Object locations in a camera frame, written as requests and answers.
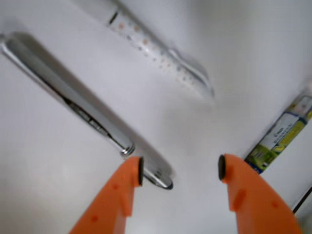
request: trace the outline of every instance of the white surface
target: white surface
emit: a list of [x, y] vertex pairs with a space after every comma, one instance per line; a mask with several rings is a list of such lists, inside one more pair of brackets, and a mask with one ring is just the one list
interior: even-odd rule
[[[245, 156], [312, 74], [312, 1], [127, 6], [205, 66], [215, 107], [186, 95], [69, 1], [2, 0], [0, 22], [33, 34], [172, 166], [172, 191], [148, 181], [136, 191], [127, 234], [235, 234], [217, 160], [224, 152]], [[0, 71], [0, 232], [67, 233], [122, 160], [3, 57]], [[312, 124], [263, 175], [290, 206], [312, 181], [311, 137]]]

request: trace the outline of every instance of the metallic pen barrel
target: metallic pen barrel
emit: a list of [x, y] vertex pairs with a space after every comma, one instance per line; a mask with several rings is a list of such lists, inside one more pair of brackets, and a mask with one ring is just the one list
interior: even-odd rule
[[[35, 39], [25, 33], [0, 35], [0, 51], [84, 122], [109, 140], [126, 159], [133, 155], [133, 141], [109, 119], [103, 104]], [[150, 161], [144, 175], [155, 185], [172, 188], [170, 177]]]

